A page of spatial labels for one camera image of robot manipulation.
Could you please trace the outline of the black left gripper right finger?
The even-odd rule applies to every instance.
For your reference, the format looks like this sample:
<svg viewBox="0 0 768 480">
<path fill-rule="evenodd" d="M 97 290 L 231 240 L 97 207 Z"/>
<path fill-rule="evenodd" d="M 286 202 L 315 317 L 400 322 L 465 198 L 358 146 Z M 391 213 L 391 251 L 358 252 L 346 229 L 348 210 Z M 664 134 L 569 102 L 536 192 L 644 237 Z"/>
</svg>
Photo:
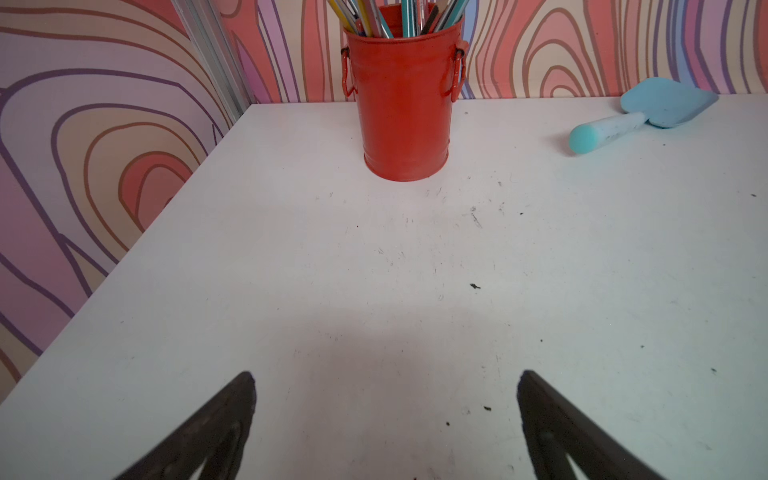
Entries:
<svg viewBox="0 0 768 480">
<path fill-rule="evenodd" d="M 540 375 L 517 386 L 522 430 L 538 479 L 659 479 L 661 476 L 581 412 Z"/>
</svg>

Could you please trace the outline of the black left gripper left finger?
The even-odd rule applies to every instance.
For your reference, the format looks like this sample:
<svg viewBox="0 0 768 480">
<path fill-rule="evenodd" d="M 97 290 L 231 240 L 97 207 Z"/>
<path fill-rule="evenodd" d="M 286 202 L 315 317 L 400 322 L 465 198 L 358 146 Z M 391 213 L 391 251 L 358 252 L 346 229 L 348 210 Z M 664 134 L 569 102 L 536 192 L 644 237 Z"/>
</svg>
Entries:
<svg viewBox="0 0 768 480">
<path fill-rule="evenodd" d="M 255 380 L 239 373 L 120 479 L 234 479 L 257 404 Z"/>
</svg>

